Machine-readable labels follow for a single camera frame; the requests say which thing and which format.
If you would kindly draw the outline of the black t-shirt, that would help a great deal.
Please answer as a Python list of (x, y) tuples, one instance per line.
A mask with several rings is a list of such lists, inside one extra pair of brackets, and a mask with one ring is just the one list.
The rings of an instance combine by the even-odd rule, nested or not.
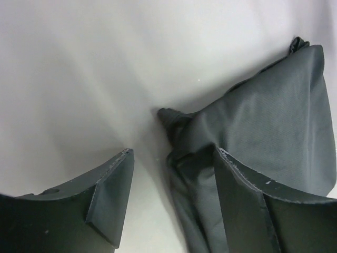
[(171, 195), (189, 252), (230, 252), (214, 150), (288, 187), (328, 197), (336, 184), (336, 151), (326, 90), (324, 51), (296, 37), (288, 54), (185, 114), (160, 109), (172, 151)]

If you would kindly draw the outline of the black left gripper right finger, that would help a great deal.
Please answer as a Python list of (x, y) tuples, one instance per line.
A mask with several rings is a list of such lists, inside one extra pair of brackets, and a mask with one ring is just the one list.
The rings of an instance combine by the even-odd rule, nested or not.
[(230, 252), (336, 252), (336, 200), (293, 189), (221, 148), (214, 170)]

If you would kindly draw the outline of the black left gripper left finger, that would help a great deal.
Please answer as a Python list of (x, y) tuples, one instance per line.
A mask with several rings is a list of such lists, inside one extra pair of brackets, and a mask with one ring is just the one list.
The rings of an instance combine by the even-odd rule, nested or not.
[(125, 149), (40, 194), (1, 195), (1, 252), (114, 252), (134, 171)]

